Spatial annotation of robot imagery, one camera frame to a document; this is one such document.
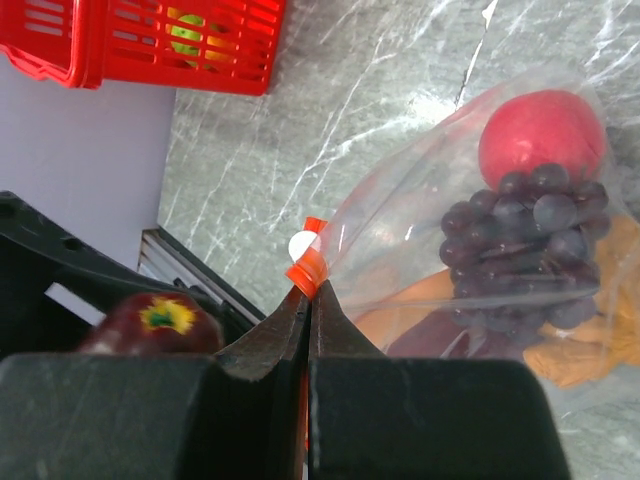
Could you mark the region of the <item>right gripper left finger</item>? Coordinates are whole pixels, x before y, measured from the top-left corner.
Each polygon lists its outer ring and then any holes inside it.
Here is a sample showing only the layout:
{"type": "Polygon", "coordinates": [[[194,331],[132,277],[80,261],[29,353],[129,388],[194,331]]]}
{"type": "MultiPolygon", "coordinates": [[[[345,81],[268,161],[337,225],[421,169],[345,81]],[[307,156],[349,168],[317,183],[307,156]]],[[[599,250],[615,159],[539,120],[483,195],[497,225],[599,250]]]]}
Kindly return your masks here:
{"type": "Polygon", "coordinates": [[[5,479],[299,479],[309,302],[215,355],[32,353],[1,364],[5,479]]]}

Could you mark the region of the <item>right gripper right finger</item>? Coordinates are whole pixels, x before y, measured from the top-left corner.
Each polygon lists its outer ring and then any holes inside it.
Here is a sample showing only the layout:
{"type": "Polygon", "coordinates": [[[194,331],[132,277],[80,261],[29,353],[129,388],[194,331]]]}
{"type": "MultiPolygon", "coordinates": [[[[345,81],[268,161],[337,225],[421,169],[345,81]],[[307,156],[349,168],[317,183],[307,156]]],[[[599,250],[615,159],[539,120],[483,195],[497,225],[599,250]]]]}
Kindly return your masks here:
{"type": "Polygon", "coordinates": [[[392,359],[330,284],[311,306],[312,479],[567,479],[541,385],[504,360],[392,359]]]}

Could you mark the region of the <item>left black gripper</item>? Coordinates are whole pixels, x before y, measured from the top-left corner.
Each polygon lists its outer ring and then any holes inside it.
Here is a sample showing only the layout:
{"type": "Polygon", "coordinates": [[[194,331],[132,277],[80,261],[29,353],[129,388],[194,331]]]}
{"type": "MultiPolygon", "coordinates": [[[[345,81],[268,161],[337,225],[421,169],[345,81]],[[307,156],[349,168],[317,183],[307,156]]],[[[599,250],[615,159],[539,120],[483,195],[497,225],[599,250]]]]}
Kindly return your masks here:
{"type": "Polygon", "coordinates": [[[146,277],[84,243],[11,191],[1,194],[1,353],[63,351],[89,331],[87,321],[46,294],[59,284],[100,312],[141,293],[189,295],[218,318],[228,342],[264,314],[225,286],[199,286],[146,277]]]}

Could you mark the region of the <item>dark red apple toy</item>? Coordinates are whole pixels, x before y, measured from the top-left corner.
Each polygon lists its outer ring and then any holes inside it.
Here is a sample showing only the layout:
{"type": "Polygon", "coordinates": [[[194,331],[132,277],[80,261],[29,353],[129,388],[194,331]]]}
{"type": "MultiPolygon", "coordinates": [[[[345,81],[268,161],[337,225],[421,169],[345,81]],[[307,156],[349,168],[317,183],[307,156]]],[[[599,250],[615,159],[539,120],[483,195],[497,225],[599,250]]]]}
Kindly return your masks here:
{"type": "Polygon", "coordinates": [[[226,345],[221,323],[182,293],[141,293],[120,302],[77,347],[86,354],[212,354],[226,345]]]}

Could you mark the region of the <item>clear zip bag orange zipper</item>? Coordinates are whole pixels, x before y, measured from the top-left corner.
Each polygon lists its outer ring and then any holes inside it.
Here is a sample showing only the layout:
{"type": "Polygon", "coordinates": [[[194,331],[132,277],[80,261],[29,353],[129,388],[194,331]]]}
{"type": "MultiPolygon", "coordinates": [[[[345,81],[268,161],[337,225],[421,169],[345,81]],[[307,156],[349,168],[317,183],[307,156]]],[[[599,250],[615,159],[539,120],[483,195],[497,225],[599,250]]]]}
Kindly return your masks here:
{"type": "MultiPolygon", "coordinates": [[[[547,89],[577,94],[591,104],[604,126],[607,152],[595,175],[584,178],[605,186],[611,227],[616,215],[638,223],[625,209],[613,178],[614,161],[595,88],[578,74],[539,67],[480,94],[381,160],[330,220],[309,220],[305,242],[290,250],[293,263],[288,278],[311,298],[323,284],[330,284],[342,311],[354,323],[364,313],[390,308],[389,298],[411,285],[449,271],[439,256],[445,239],[440,227],[443,215],[478,190],[496,189],[487,185],[478,162],[479,141],[489,118],[509,100],[547,89]]],[[[540,329],[515,337],[501,334],[504,350],[489,358],[430,359],[519,362],[542,383],[551,404],[562,414],[638,398],[639,365],[621,364],[601,380],[569,388],[539,377],[525,364],[523,353],[543,341],[540,329]]]]}

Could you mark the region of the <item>orange papaya slice toy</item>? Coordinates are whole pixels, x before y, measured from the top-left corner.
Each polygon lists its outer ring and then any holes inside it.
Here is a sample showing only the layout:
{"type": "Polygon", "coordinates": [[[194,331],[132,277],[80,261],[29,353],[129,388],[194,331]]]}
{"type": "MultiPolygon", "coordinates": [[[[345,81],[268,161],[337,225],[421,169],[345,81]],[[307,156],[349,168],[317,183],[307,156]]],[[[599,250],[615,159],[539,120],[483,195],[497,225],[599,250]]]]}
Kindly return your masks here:
{"type": "Polygon", "coordinates": [[[354,320],[356,327],[390,357],[489,358],[504,350],[504,336],[480,327],[462,327],[432,302],[452,297],[448,270],[431,275],[392,296],[388,309],[354,320]]]}

